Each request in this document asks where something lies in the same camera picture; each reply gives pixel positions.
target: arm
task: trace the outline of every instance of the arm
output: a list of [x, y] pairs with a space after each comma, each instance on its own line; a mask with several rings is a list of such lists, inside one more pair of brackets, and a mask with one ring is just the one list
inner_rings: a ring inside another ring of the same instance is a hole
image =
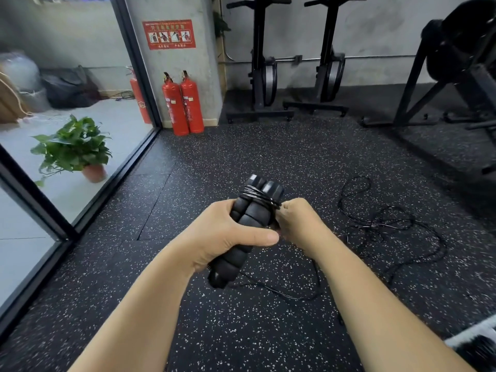
[[474, 370], [411, 313], [297, 198], [277, 214], [285, 238], [314, 258], [367, 372]]
[[162, 372], [179, 305], [195, 271], [236, 244], [276, 244], [275, 231], [241, 226], [234, 200], [210, 205], [145, 268], [69, 372]]

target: black garbage bag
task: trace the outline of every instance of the black garbage bag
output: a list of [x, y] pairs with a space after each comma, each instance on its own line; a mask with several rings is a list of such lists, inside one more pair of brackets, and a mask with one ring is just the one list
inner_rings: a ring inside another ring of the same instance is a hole
[[74, 69], [43, 69], [41, 80], [53, 108], [83, 108], [102, 100], [98, 87], [80, 65]]

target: fire extinguisher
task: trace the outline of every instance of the fire extinguisher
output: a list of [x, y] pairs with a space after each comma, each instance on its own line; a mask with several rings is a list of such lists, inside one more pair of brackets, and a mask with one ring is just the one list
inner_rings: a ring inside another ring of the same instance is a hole
[[189, 130], [192, 133], [202, 133], [205, 130], [203, 125], [202, 108], [198, 97], [198, 87], [193, 82], [188, 73], [183, 70], [183, 81], [181, 82], [181, 92], [183, 93], [184, 109], [188, 117]]
[[181, 95], [181, 87], [174, 83], [168, 73], [164, 72], [164, 85], [162, 91], [164, 92], [165, 101], [167, 102], [167, 109], [169, 110], [172, 128], [176, 136], [185, 136], [189, 134], [188, 121], [184, 113], [183, 97]]
[[134, 97], [136, 98], [136, 101], [138, 102], [138, 106], [140, 107], [139, 111], [141, 112], [141, 117], [143, 118], [143, 121], [146, 124], [152, 124], [152, 120], [150, 119], [150, 115], [148, 114], [148, 110], [146, 109], [146, 104], [143, 98], [143, 94], [141, 93], [140, 90], [140, 85], [138, 84], [138, 80], [136, 79], [136, 76], [134, 75], [134, 70], [131, 66], [126, 66], [127, 69], [131, 71], [131, 74], [133, 77], [131, 78], [131, 88], [133, 89]]

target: safety poster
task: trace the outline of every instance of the safety poster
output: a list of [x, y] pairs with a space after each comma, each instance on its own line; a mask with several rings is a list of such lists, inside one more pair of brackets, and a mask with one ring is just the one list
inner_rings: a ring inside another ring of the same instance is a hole
[[196, 48], [191, 19], [180, 21], [144, 21], [150, 49]]

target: terracotta pot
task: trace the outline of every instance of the terracotta pot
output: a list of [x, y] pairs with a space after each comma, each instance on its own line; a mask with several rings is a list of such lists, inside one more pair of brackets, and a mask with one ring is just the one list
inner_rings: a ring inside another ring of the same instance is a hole
[[103, 165], [88, 165], [83, 168], [83, 175], [88, 179], [88, 181], [92, 183], [97, 183], [105, 180], [107, 177], [107, 173], [105, 172], [105, 168]]

